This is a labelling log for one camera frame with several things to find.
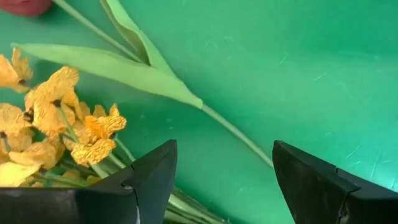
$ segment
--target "black tool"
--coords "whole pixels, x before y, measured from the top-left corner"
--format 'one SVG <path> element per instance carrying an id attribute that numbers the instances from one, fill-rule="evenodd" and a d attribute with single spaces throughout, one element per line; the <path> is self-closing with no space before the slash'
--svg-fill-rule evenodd
<path id="1" fill-rule="evenodd" d="M 0 189 L 0 223 L 160 224 L 174 187 L 177 143 L 88 189 Z"/>
<path id="2" fill-rule="evenodd" d="M 398 223 L 398 194 L 282 141 L 272 151 L 296 224 Z"/>

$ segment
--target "red object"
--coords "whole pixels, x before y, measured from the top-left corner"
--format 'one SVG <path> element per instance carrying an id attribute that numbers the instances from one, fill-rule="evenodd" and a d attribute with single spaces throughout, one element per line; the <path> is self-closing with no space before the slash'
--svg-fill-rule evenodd
<path id="1" fill-rule="evenodd" d="M 0 9 L 20 16 L 38 16 L 51 6 L 51 0 L 0 0 Z"/>

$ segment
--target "flower bouquet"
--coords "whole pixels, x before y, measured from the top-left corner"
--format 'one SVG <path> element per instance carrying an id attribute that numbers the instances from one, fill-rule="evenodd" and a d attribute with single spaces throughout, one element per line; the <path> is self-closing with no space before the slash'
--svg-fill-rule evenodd
<path id="1" fill-rule="evenodd" d="M 91 105 L 94 107 L 90 108 L 79 101 L 74 90 L 79 70 L 203 111 L 272 167 L 272 161 L 260 147 L 204 104 L 178 79 L 118 0 L 99 1 L 115 28 L 131 46 L 130 49 L 97 28 L 65 0 L 53 0 L 69 15 L 115 46 L 120 54 L 70 45 L 12 44 L 14 54 L 11 61 L 4 56 L 0 58 L 0 86 L 26 93 L 24 111 L 10 104 L 0 106 L 2 186 L 87 187 L 134 160 L 117 135 L 127 123 L 117 105 L 107 112 L 101 105 Z M 28 59 L 21 58 L 21 51 L 65 66 L 46 82 L 29 86 L 32 70 Z M 165 222 L 227 223 L 179 189 L 174 189 L 170 196 Z"/>

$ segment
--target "green paper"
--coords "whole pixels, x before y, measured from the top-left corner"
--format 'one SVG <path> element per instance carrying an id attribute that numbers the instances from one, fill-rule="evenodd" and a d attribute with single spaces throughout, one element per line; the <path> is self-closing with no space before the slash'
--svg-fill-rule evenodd
<path id="1" fill-rule="evenodd" d="M 129 17 L 118 0 L 100 0 L 102 7 L 123 38 L 136 50 L 148 65 L 168 75 L 175 76 L 155 45 Z"/>
<path id="2" fill-rule="evenodd" d="M 54 44 L 13 44 L 51 62 L 116 80 L 149 93 L 175 99 L 201 109 L 203 102 L 178 78 L 106 50 Z"/>

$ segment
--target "green background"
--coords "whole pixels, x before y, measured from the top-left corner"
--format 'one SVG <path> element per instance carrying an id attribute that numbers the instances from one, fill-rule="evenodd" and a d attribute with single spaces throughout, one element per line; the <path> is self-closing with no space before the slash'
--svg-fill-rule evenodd
<path id="1" fill-rule="evenodd" d="M 98 1 L 69 2 L 123 42 Z M 284 140 L 398 190 L 397 1 L 121 2 L 192 92 L 268 155 Z M 11 42 L 115 51 L 57 7 L 35 19 L 0 12 L 0 23 L 7 56 Z M 32 65 L 35 82 L 59 67 Z M 210 210 L 237 224 L 293 223 L 273 170 L 201 111 L 89 74 L 77 91 L 91 106 L 119 104 L 136 156 L 177 139 L 176 184 Z M 0 90 L 0 101 L 23 96 Z"/>

